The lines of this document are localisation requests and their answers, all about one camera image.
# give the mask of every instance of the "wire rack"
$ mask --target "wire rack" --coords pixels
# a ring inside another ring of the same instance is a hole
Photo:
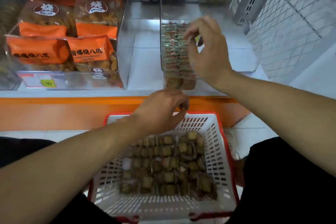
[[[336,0],[267,0],[254,22],[259,39],[252,34],[252,44],[262,45],[258,57],[271,81],[283,82],[291,70],[336,23]]]

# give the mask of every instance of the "plastic bag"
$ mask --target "plastic bag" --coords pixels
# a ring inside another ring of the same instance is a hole
[[[23,36],[76,36],[73,7],[61,0],[28,0],[19,15]]]
[[[107,35],[116,39],[122,17],[121,0],[76,0],[78,36]]]
[[[35,71],[74,71],[70,50],[65,40],[6,37],[12,56]]]
[[[106,35],[69,38],[68,43],[78,71],[92,72],[89,77],[94,87],[122,88],[117,55]]]

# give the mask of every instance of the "floor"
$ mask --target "floor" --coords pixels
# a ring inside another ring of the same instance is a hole
[[[15,137],[15,138],[36,138],[47,139],[54,142],[60,142],[66,138],[83,133],[86,130],[73,131],[6,131],[0,132],[0,136]],[[276,133],[270,129],[264,122],[262,122],[254,114],[248,115],[245,119],[235,125],[233,128],[225,129],[225,135],[229,141],[232,149],[233,157],[235,159],[245,157],[250,150],[250,147],[255,143],[261,142],[268,138],[277,136]],[[237,186],[238,194],[241,195],[243,188]],[[223,224],[226,218],[216,218],[209,220],[198,221],[204,224]],[[174,223],[188,223],[188,220],[181,220],[181,222]]]

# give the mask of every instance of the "white plastic basket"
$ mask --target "white plastic basket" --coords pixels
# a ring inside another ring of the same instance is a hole
[[[105,123],[129,114],[108,115]],[[123,195],[119,193],[122,155],[108,162],[91,181],[88,199],[121,222],[137,223],[163,219],[207,219],[227,217],[236,208],[239,197],[233,176],[233,159],[221,123],[215,113],[189,112],[172,131],[173,136],[197,131],[204,137],[207,173],[217,185],[218,200],[196,201],[188,196]]]

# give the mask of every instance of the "display shelf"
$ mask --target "display shelf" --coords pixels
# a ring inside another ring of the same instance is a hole
[[[203,10],[197,10],[195,7],[189,12],[193,16],[204,15]],[[223,17],[220,10],[213,11],[210,15],[217,19]],[[17,91],[1,91],[0,96],[3,98],[148,96],[164,86],[160,61],[159,17],[159,5],[132,2],[126,6],[117,46],[120,76],[123,83],[127,85],[126,90],[27,89],[21,85]],[[239,72],[255,71],[258,59],[253,51],[248,52],[242,49],[242,46],[250,47],[242,29],[229,20],[223,20],[220,24],[227,37],[229,58],[233,68]],[[191,96],[224,96],[200,79],[197,80],[194,90],[186,90],[186,94]]]

